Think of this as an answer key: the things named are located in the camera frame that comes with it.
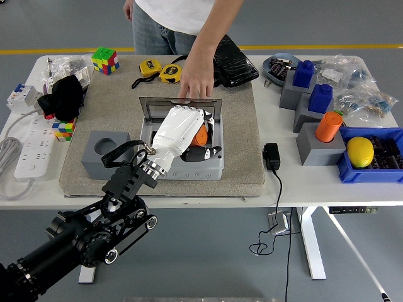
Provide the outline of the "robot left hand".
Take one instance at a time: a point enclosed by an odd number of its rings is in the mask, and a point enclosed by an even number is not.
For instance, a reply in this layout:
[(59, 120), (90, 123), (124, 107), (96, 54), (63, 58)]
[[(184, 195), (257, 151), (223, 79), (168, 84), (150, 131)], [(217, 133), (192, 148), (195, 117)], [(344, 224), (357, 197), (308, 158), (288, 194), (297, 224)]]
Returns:
[(203, 109), (175, 106), (169, 110), (152, 141), (155, 152), (148, 156), (147, 163), (168, 171), (173, 160), (181, 157), (185, 162), (201, 162), (217, 155), (219, 146), (196, 146), (192, 141), (212, 114)]

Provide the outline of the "person's left hand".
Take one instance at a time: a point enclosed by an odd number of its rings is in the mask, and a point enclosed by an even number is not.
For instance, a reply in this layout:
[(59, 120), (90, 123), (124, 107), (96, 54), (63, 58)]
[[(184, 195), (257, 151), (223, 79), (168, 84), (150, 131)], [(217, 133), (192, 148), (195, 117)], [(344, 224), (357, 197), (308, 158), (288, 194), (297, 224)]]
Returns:
[(188, 57), (180, 79), (179, 98), (205, 99), (213, 93), (213, 62)]

